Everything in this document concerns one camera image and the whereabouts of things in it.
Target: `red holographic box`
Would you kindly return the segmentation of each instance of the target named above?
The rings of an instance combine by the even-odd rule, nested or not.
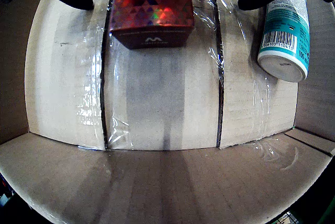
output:
[[[180,47],[193,27],[192,0],[113,0],[110,32],[128,49]]]

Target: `cardboard wall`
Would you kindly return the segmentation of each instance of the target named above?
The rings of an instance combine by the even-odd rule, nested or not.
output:
[[[297,102],[297,83],[279,80],[257,63],[265,9],[243,11],[237,2],[217,0],[225,69],[222,148],[290,129]]]
[[[0,143],[28,132],[25,59],[30,27],[39,1],[0,2]]]
[[[335,11],[332,3],[307,0],[309,71],[299,83],[295,126],[335,141]]]
[[[103,150],[99,89],[108,0],[94,5],[87,11],[41,0],[27,47],[25,95],[31,132]]]

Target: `plastic wrap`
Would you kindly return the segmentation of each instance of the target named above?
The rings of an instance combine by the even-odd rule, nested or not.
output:
[[[108,148],[217,146],[223,63],[215,6],[193,0],[195,29],[181,48],[128,50],[110,34],[104,73]]]
[[[41,0],[28,41],[25,95],[31,132],[103,150],[99,94],[108,0],[93,1],[86,11]]]
[[[297,84],[257,63],[265,8],[242,11],[237,2],[217,0],[225,61],[221,148],[290,129],[297,101]]]
[[[195,29],[182,48],[129,51],[110,34],[107,148],[224,148],[293,126],[297,85],[256,62],[265,10],[241,11],[237,0],[192,1]]]

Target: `spray can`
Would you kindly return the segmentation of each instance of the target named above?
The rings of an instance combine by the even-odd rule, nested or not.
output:
[[[289,82],[306,79],[309,64],[309,22],[306,0],[274,0],[266,11],[259,65]]]

